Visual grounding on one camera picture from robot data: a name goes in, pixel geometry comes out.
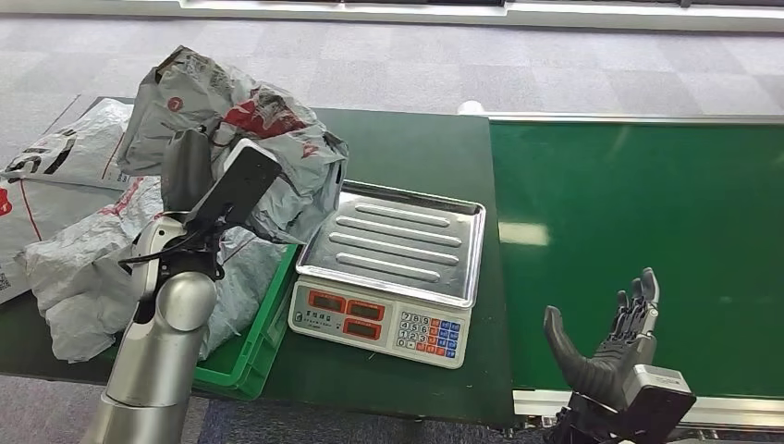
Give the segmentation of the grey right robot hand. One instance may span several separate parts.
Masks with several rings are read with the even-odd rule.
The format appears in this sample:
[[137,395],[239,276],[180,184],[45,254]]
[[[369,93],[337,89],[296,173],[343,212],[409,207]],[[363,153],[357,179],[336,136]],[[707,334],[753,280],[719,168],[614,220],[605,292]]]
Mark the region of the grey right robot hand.
[[586,357],[574,346],[556,306],[545,308],[543,331],[557,367],[567,385],[615,410],[627,406],[622,386],[636,364],[653,361],[654,329],[659,315],[660,287],[651,267],[620,290],[607,335],[594,354]]

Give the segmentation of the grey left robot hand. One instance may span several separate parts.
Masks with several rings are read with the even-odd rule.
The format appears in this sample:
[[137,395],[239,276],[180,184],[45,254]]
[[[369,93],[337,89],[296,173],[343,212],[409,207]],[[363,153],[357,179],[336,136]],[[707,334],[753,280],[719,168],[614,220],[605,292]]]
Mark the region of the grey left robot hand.
[[211,144],[206,128],[177,131],[164,152],[161,195],[164,210],[190,211],[213,183]]

